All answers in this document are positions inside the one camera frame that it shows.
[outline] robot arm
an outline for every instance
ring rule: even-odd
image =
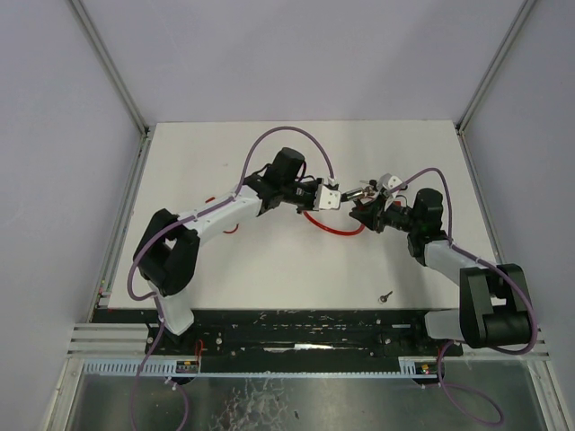
[[[413,207],[401,207],[394,203],[395,194],[387,192],[400,184],[397,177],[385,175],[379,181],[370,181],[364,189],[344,193],[342,201],[354,200],[356,205],[349,215],[374,232],[381,233],[386,226],[406,232],[410,255],[459,286],[459,309],[429,312],[428,334],[435,339],[464,340],[474,348],[527,343],[532,330],[526,306],[517,292],[489,268],[454,250],[452,241],[441,229],[441,193],[421,189]],[[360,201],[374,195],[371,202]],[[528,298],[523,270],[512,264],[498,268]],[[492,297],[505,303],[493,305]]]
[[[162,209],[154,214],[134,257],[165,227],[190,219],[155,242],[138,264],[140,274],[157,294],[171,333],[181,335],[194,322],[186,290],[195,272],[200,245],[282,202],[295,205],[297,212],[340,208],[341,193],[335,179],[298,178],[304,163],[299,152],[283,148],[273,163],[266,165],[263,175],[255,172],[245,177],[232,201],[226,203],[233,196],[230,192],[193,211],[175,215]]]

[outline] gray wall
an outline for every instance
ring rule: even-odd
[[[522,0],[84,0],[150,123],[457,119]]]
[[[575,3],[539,2],[467,137],[575,413]]]
[[[138,136],[63,0],[0,14],[0,418],[36,429]]]

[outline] screw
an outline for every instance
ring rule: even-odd
[[[391,294],[392,294],[393,292],[394,292],[394,291],[392,290],[392,291],[391,291],[389,294],[387,294],[387,295],[381,295],[381,296],[379,297],[379,303],[386,303],[387,300],[389,299],[389,297],[391,296]]]

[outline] white table surface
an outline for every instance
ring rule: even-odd
[[[151,300],[132,301],[126,290],[132,255],[152,214],[164,207],[174,213],[191,210],[230,190],[253,141],[282,124],[304,128],[323,144],[342,191],[386,172],[406,179],[429,166],[440,168],[453,199],[457,243],[494,259],[450,121],[163,123],[154,133],[110,308],[154,307]],[[270,163],[282,146],[305,156],[307,173],[326,174],[314,145],[290,131],[263,141],[248,172]],[[410,204],[425,187],[443,192],[436,174],[424,175],[404,193]],[[348,216],[350,208],[344,203],[341,211],[314,215],[333,227],[353,229],[358,222]],[[149,291],[139,274],[134,287],[138,294]],[[385,229],[381,234],[365,230],[354,237],[335,236],[307,222],[288,204],[203,245],[188,290],[192,308],[198,309],[455,308],[459,296],[456,285],[410,257],[406,233]],[[380,304],[379,296],[390,291],[394,293],[389,301]]]

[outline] red wire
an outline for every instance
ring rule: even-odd
[[[310,222],[315,224],[317,227],[319,227],[320,229],[324,229],[325,232],[333,233],[334,235],[341,235],[341,236],[358,235],[358,234],[362,233],[363,230],[366,228],[363,224],[361,224],[359,226],[359,228],[356,229],[355,231],[340,231],[338,229],[333,229],[332,227],[326,226],[325,224],[321,224],[320,222],[315,220],[313,217],[311,217],[306,211],[304,211],[303,214],[304,214],[306,219],[308,219]]]
[[[208,199],[208,200],[206,201],[206,203],[211,202],[211,201],[214,200],[215,198],[216,198],[216,197],[212,196],[210,199]],[[236,224],[234,229],[232,229],[231,231],[224,231],[224,233],[227,233],[227,234],[236,233],[239,228],[240,228],[240,225],[239,225],[239,224]]]
[[[201,359],[201,351],[204,349],[204,340],[203,339],[199,339],[198,341],[196,341],[196,362],[198,362],[198,366],[199,366],[199,360]]]

